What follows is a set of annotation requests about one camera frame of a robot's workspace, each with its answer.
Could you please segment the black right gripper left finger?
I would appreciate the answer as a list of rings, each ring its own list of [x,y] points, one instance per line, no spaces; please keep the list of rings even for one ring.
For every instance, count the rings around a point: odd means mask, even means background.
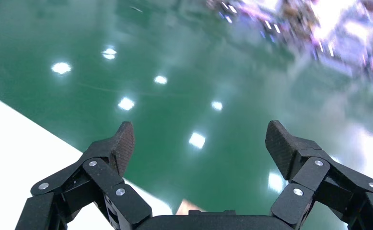
[[[16,228],[65,230],[92,203],[114,229],[137,229],[152,217],[152,208],[123,178],[134,144],[129,121],[112,137],[93,142],[76,162],[33,185]]]

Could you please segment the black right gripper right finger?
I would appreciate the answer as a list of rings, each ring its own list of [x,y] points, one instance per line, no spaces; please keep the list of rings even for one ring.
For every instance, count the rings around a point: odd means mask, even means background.
[[[299,229],[313,204],[327,206],[350,230],[373,230],[373,178],[333,160],[316,142],[269,122],[266,148],[289,182],[271,213]]]

